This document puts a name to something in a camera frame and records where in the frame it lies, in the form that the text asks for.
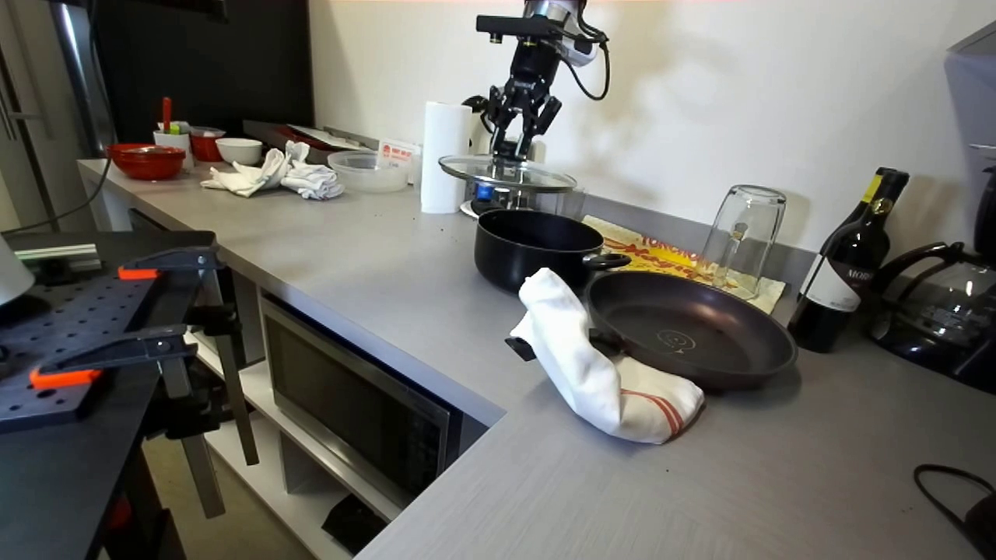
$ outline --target gray countertop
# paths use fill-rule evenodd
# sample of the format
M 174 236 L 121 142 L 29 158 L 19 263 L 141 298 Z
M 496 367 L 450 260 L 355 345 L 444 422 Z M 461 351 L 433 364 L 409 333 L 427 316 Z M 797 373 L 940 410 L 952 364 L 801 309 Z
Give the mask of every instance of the gray countertop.
M 167 226 L 214 229 L 236 269 L 492 427 L 360 556 L 973 556 L 911 466 L 996 480 L 996 398 L 860 335 L 713 394 L 662 447 L 627 444 L 503 347 L 524 309 L 476 272 L 466 218 L 421 215 L 414 193 L 109 182 Z

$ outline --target napkin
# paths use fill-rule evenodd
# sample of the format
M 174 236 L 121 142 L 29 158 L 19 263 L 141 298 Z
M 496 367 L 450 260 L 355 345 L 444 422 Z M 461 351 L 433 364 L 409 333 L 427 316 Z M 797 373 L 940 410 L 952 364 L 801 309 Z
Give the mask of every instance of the napkin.
M 589 311 L 548 268 L 520 285 L 526 316 L 509 330 L 558 386 L 573 414 L 607 436 L 662 444 L 704 407 L 704 389 L 635 358 L 609 362 L 589 342 Z
M 232 170 L 212 167 L 212 178 L 203 185 L 228 190 L 236 196 L 255 196 L 258 190 L 285 185 L 301 198 L 335 198 L 343 182 L 333 167 L 309 166 L 309 142 L 285 142 L 285 152 L 268 150 L 260 167 L 232 162 Z

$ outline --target cable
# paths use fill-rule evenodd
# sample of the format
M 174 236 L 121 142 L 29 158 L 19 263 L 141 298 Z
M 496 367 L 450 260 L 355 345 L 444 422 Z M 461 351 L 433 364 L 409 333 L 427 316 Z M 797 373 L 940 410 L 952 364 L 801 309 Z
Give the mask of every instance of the cable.
M 604 52 L 604 85 L 602 85 L 602 93 L 593 97 L 586 85 L 583 85 L 583 79 L 579 79 L 579 71 L 559 56 L 559 63 L 565 64 L 565 71 L 573 73 L 573 85 L 589 97 L 589 100 L 607 100 L 609 97 L 609 86 L 614 86 L 614 56 L 609 56 L 609 44 L 597 44 L 602 47 L 602 52 Z
M 13 226 L 13 229 L 2 229 L 0 236 L 5 236 L 5 232 L 22 232 L 22 229 L 35 229 L 35 226 L 48 226 L 48 224 L 61 222 L 65 215 L 74 215 L 74 211 L 86 209 L 86 206 L 103 193 L 103 182 L 106 182 L 106 175 L 109 175 L 109 170 L 112 170 L 112 158 L 103 158 L 103 170 L 100 170 L 96 190 L 94 190 L 84 203 L 79 203 L 79 206 L 72 206 L 72 209 L 65 209 L 65 211 L 60 211 L 60 215 L 54 215 L 54 218 L 45 218 L 45 222 L 35 222 L 35 224 L 22 224 L 22 226 Z

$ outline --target white bowl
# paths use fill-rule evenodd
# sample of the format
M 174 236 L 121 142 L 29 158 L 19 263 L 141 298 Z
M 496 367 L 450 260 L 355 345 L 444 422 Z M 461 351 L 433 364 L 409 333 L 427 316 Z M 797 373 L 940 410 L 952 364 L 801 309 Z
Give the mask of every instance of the white bowl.
M 329 152 L 329 167 L 348 193 L 398 193 L 409 185 L 409 170 L 372 152 Z
M 219 136 L 219 152 L 225 162 L 258 166 L 260 139 L 255 136 Z

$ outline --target oven door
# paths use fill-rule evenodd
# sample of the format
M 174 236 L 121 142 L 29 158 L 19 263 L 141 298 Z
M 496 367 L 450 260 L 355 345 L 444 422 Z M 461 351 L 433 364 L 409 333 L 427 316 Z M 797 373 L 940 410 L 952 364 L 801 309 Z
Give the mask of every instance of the oven door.
M 457 410 L 406 383 L 398 373 L 312 323 L 300 311 L 260 298 L 275 394 L 301 430 L 387 480 L 406 502 L 427 488 L 457 452 Z

